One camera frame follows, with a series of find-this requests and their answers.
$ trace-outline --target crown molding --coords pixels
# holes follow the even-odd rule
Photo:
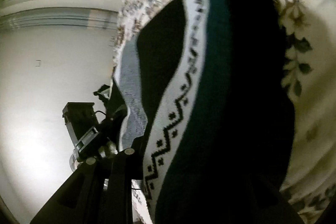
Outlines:
[[[114,11],[90,8],[38,8],[0,17],[0,31],[42,25],[72,25],[116,30],[117,14]]]

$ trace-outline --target black cable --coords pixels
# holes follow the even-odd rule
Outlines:
[[[96,114],[97,112],[103,113],[103,114],[106,116],[106,114],[105,114],[104,112],[100,111],[100,110],[97,110],[97,111],[95,112],[95,114]]]

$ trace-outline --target leaf pattern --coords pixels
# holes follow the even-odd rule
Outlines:
[[[314,126],[313,129],[307,131],[306,134],[307,142],[311,142],[312,140],[314,140],[317,136],[317,132],[318,132],[318,125]]]
[[[324,193],[313,196],[306,196],[301,199],[293,198],[291,189],[287,188],[281,191],[282,196],[287,200],[294,210],[299,214],[305,223],[315,223],[323,210],[327,208],[336,192],[336,184],[328,187]]]
[[[313,71],[310,64],[300,61],[301,56],[312,51],[313,48],[306,37],[298,39],[295,35],[296,30],[308,26],[305,15],[306,8],[302,0],[275,0],[275,5],[279,12],[280,25],[284,26],[284,21],[287,21],[291,22],[293,27],[293,32],[286,36],[283,88],[286,93],[293,91],[299,97],[303,89],[301,77]]]

